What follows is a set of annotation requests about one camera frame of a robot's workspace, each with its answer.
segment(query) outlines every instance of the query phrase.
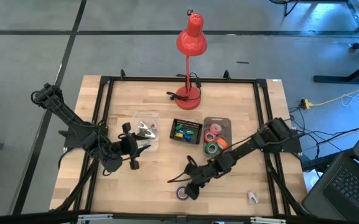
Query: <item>yellow cable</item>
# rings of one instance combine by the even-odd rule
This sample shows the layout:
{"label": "yellow cable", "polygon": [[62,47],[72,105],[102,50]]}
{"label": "yellow cable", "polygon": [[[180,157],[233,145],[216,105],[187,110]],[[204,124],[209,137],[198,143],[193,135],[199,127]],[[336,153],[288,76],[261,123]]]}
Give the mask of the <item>yellow cable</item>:
{"label": "yellow cable", "polygon": [[[358,90],[355,90],[355,91],[353,91],[353,92],[347,93],[347,94],[345,94],[345,96],[351,95],[351,94],[354,94],[354,93],[357,93],[357,92],[359,92],[359,89],[358,89]],[[313,104],[313,103],[311,103],[311,102],[309,101],[307,104],[309,104],[309,106],[322,106],[322,105],[324,105],[324,104],[326,104],[326,103],[330,103],[330,102],[333,102],[333,101],[335,101],[335,100],[339,100],[339,99],[341,99],[341,97],[342,97],[342,96],[339,96],[339,97],[334,98],[334,99],[332,99],[332,100],[327,100],[327,101],[325,101],[325,102],[323,102],[323,103],[318,103],[318,104]]]}

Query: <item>wooden table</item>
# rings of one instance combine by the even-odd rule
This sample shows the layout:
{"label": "wooden table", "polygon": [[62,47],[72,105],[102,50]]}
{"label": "wooden table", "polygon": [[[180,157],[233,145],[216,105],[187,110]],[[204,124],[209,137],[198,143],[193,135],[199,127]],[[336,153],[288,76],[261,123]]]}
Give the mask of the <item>wooden table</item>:
{"label": "wooden table", "polygon": [[[84,76],[75,112],[85,121],[91,121],[100,76]],[[274,117],[289,118],[286,98],[280,80],[267,80]],[[183,172],[191,155],[198,164],[205,164],[202,145],[191,145],[169,139],[174,118],[203,123],[207,116],[231,119],[232,142],[253,134],[259,127],[252,84],[203,83],[202,101],[199,107],[186,111],[169,99],[166,91],[175,91],[179,82],[131,82],[116,81],[109,110],[109,138],[117,141],[121,125],[133,121],[137,111],[155,111],[160,116],[159,148],[156,152],[144,152],[138,159],[139,170],[131,170],[125,162],[117,172],[102,176],[102,166],[92,201],[92,212],[158,213],[187,215],[272,215],[267,175],[263,154],[254,151],[237,162],[233,170],[220,179],[213,179],[200,191],[197,200],[180,201],[175,191],[184,183],[168,184]],[[263,92],[259,90],[266,121]],[[78,182],[84,151],[67,154],[60,166],[50,208],[58,207]],[[298,202],[306,196],[301,163],[290,153],[281,153],[286,185]],[[259,203],[248,203],[247,191],[259,197]],[[85,206],[84,189],[82,205]],[[279,210],[282,213],[280,190],[276,186]]]}

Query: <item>black tray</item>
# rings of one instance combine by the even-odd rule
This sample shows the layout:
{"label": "black tray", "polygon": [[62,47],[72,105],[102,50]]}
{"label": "black tray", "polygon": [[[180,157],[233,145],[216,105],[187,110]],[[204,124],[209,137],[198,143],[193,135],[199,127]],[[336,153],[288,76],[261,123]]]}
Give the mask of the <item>black tray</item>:
{"label": "black tray", "polygon": [[[188,142],[188,141],[186,141],[186,139],[180,139],[180,138],[175,137],[175,133],[177,132],[175,130],[175,127],[177,125],[182,125],[184,127],[183,128],[184,131],[192,130],[194,132],[194,134],[191,136],[192,140],[190,140]],[[202,128],[203,128],[203,125],[199,124],[199,123],[194,123],[191,121],[185,121],[185,120],[181,120],[181,119],[174,119],[174,121],[172,122],[171,133],[169,134],[169,138],[171,138],[173,140],[177,140],[177,141],[198,144],[198,143],[200,143],[200,137],[202,135]]]}

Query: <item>blue object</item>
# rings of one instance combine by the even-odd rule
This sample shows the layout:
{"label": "blue object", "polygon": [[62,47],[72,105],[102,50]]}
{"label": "blue object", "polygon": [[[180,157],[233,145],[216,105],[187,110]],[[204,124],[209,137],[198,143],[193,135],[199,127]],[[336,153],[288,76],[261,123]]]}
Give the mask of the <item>blue object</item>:
{"label": "blue object", "polygon": [[186,141],[191,141],[192,137],[190,137],[189,135],[185,134],[184,139],[186,139]]}
{"label": "blue object", "polygon": [[181,186],[181,187],[179,187],[178,189],[177,189],[177,198],[179,199],[179,200],[187,200],[188,198],[189,198],[189,195],[186,195],[186,196],[181,196],[179,193],[180,193],[180,191],[182,191],[183,190],[183,192],[185,193],[185,187],[184,186]]}

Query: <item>white cable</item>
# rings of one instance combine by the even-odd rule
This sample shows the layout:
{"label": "white cable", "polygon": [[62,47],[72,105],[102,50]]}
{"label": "white cable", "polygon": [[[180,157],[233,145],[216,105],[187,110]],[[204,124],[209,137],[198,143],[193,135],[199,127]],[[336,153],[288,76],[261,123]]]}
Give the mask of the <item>white cable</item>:
{"label": "white cable", "polygon": [[338,136],[338,137],[336,137],[336,138],[333,138],[333,139],[331,139],[331,140],[329,140],[329,141],[322,142],[322,143],[320,143],[320,144],[318,144],[318,145],[316,145],[316,146],[312,146],[312,147],[309,147],[309,148],[307,148],[307,149],[305,149],[305,150],[302,150],[302,152],[305,152],[305,151],[314,149],[315,147],[320,146],[320,145],[323,145],[323,144],[328,143],[328,142],[330,142],[330,141],[333,141],[333,140],[336,140],[336,139],[340,139],[340,138],[344,138],[345,136],[348,136],[348,135],[350,135],[350,134],[357,133],[358,131],[359,131],[359,129],[357,129],[357,130],[355,130],[355,131],[351,131],[351,132],[346,133],[346,134],[343,134],[343,135],[340,135],[340,136]]}
{"label": "white cable", "polygon": [[[342,105],[343,105],[343,106],[349,106],[349,105],[352,103],[353,100],[359,100],[359,98],[357,98],[358,95],[359,95],[359,93],[356,94],[355,96],[350,96],[350,95],[348,95],[348,94],[343,94],[343,95],[341,96],[341,103],[342,103]],[[347,96],[347,97],[351,98],[351,100],[349,101],[349,103],[345,104],[345,103],[343,102],[344,96]]]}

